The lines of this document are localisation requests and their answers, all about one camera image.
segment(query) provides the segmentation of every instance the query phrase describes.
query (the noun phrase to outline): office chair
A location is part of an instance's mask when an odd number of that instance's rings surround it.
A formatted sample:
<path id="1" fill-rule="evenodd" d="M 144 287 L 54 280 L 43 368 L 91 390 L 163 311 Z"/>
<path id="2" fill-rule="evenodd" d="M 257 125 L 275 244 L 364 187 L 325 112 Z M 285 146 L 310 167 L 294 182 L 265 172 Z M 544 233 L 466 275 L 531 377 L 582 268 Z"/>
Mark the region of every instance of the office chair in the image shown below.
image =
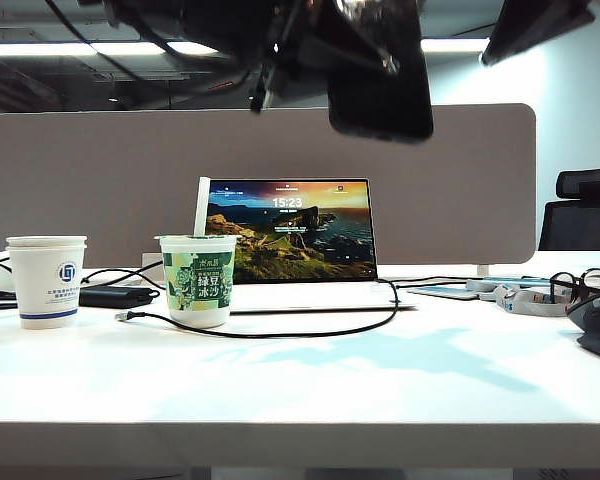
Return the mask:
<path id="1" fill-rule="evenodd" d="M 560 172 L 538 250 L 600 250 L 600 169 Z"/>

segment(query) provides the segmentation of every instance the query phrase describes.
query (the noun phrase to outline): fluorescent light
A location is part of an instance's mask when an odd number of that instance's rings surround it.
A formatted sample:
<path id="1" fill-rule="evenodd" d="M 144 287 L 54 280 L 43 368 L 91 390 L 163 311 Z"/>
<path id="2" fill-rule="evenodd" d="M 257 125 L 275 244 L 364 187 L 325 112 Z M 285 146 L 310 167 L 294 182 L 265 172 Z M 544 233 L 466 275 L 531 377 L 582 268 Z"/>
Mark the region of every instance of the fluorescent light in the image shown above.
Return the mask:
<path id="1" fill-rule="evenodd" d="M 422 40 L 425 53 L 481 53 L 487 48 L 489 39 L 426 39 Z M 183 55 L 210 55 L 217 53 L 213 48 L 193 42 L 168 42 L 169 46 Z M 164 52 L 150 42 L 94 42 L 98 52 L 106 55 L 161 55 Z M 18 56 L 92 56 L 96 52 L 89 45 L 73 43 L 0 43 L 0 57 Z"/>
<path id="2" fill-rule="evenodd" d="M 95 54 L 93 48 L 84 43 L 0 43 L 0 57 L 83 57 Z"/>
<path id="3" fill-rule="evenodd" d="M 488 38 L 430 38 L 420 45 L 425 53 L 482 53 L 488 44 Z"/>
<path id="4" fill-rule="evenodd" d="M 168 42 L 169 46 L 183 55 L 209 55 L 217 53 L 213 48 L 193 42 Z M 161 55 L 164 52 L 150 42 L 94 42 L 91 47 L 85 43 L 0 43 L 0 57 L 21 56 L 71 56 L 84 57 L 96 54 L 105 55 Z"/>
<path id="5" fill-rule="evenodd" d="M 91 46 L 105 55 L 160 55 L 164 53 L 164 50 L 151 42 L 94 42 Z"/>
<path id="6" fill-rule="evenodd" d="M 210 55 L 212 53 L 218 53 L 217 50 L 193 42 L 168 42 L 169 46 L 176 52 L 182 53 L 183 55 Z"/>

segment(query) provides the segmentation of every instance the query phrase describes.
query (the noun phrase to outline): green cup label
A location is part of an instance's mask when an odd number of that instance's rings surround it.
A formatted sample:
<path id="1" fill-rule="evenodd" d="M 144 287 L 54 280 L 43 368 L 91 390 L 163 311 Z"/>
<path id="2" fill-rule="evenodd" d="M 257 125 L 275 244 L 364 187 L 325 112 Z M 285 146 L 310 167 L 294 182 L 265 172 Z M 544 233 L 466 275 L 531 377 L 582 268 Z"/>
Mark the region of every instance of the green cup label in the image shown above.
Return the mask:
<path id="1" fill-rule="evenodd" d="M 233 252 L 164 253 L 167 303 L 172 310 L 228 307 L 233 285 Z"/>

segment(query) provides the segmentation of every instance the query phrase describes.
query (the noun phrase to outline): ceiling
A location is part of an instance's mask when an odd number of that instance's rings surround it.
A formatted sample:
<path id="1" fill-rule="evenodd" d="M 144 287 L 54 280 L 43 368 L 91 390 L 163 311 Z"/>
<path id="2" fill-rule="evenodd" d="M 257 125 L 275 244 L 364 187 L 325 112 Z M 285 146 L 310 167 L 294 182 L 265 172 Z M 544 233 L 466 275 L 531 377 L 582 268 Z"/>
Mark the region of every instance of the ceiling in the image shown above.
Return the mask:
<path id="1" fill-rule="evenodd" d="M 138 33 L 125 24 L 110 26 L 102 3 L 94 3 L 81 6 L 78 0 L 55 0 L 89 41 L 140 40 Z M 484 38 L 497 20 L 501 6 L 502 0 L 420 0 L 423 37 Z M 0 43 L 77 41 L 44 1 L 0 0 Z M 427 63 L 431 66 L 457 58 L 458 54 L 428 54 Z M 115 59 L 149 81 L 134 81 L 97 55 L 0 57 L 0 112 L 247 108 L 249 105 L 249 91 L 255 77 L 222 70 L 222 56 L 192 61 L 186 68 L 170 62 L 168 55 Z M 227 81 L 232 88 L 210 90 Z"/>

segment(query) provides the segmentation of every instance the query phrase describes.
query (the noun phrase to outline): blue logo on cup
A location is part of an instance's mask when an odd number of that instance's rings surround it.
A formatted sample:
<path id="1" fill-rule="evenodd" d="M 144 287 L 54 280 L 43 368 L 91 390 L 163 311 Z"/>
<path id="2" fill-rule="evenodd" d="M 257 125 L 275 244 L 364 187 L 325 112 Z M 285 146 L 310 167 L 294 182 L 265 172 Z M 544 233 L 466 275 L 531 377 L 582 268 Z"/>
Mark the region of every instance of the blue logo on cup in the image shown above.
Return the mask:
<path id="1" fill-rule="evenodd" d="M 60 265 L 58 270 L 58 276 L 63 282 L 69 283 L 76 276 L 77 272 L 76 264 L 73 262 L 66 262 Z"/>

